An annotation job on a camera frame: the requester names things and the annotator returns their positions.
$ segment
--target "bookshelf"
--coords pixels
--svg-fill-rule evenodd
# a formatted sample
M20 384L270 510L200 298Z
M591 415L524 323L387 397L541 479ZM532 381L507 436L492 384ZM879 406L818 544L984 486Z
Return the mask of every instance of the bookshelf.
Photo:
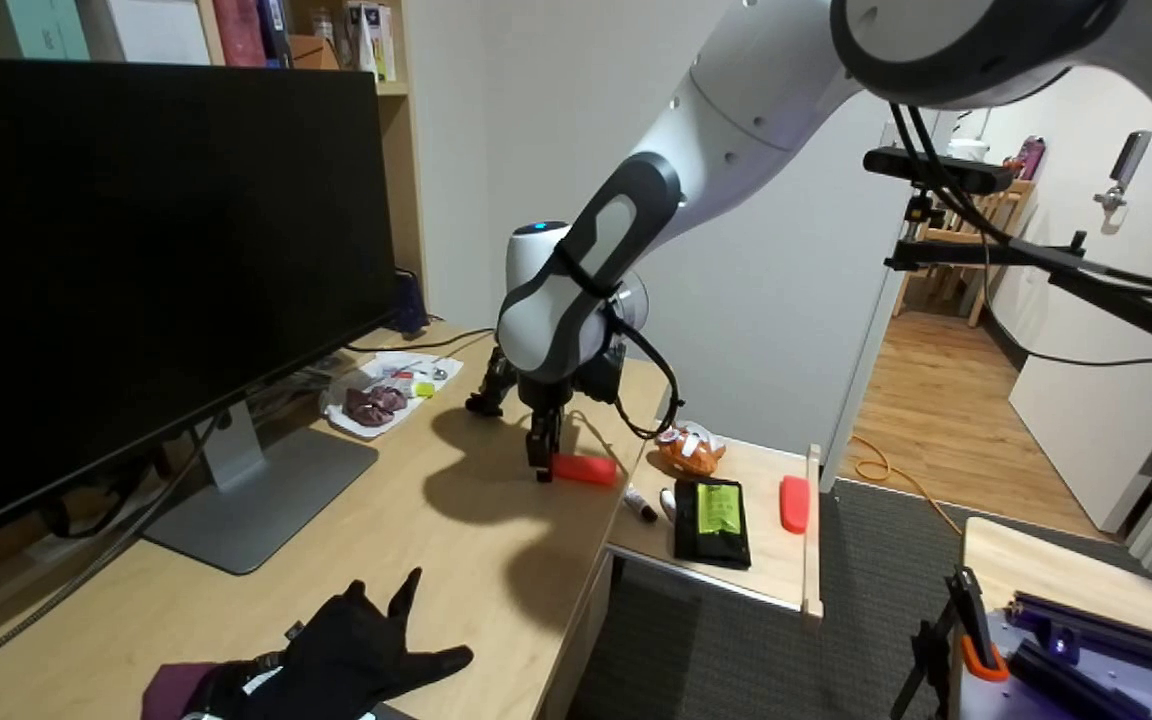
M359 56L359 41L348 37L358 27L348 23L358 17L352 6L387 6L398 75L378 78L387 215L398 262L426 275L403 0L0 0L0 56L264 65L264 56L256 56L264 53L259 5L286 17L287 56L297 56L297 41L320 45L317 30L326 21L337 30L330 53L292 73L352 73Z

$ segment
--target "computer monitor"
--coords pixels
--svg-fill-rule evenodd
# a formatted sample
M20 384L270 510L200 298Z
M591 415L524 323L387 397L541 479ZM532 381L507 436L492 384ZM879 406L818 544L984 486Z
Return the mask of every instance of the computer monitor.
M383 323L392 280L368 75L0 61L0 525ZM251 570L368 460L297 431L155 541Z

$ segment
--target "plate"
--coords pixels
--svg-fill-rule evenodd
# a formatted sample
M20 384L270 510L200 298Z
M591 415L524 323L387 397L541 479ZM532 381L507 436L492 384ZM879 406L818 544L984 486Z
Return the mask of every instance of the plate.
M320 406L339 431L372 440L403 424L426 401L448 386L460 368L458 356L378 352L372 360L359 360L358 372L333 381ZM379 413L383 421L378 424L359 424L343 413L348 392L402 392L408 403L402 413Z

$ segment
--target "wooden floor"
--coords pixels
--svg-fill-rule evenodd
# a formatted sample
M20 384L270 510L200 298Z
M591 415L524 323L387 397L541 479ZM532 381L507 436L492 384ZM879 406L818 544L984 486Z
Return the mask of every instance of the wooden floor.
M1099 537L1010 403L1017 368L984 326L901 310L845 475L1072 537Z

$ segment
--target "black glove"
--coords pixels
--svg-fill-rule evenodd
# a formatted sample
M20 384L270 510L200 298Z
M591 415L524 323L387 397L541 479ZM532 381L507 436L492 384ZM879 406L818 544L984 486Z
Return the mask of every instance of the black glove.
M292 634L271 679L264 679L251 697L216 693L229 703L221 716L358 720L379 701L460 670L473 661L464 645L445 653L408 653L416 585L420 567L414 567L403 589L387 599L387 614L379 614L364 585L352 579Z

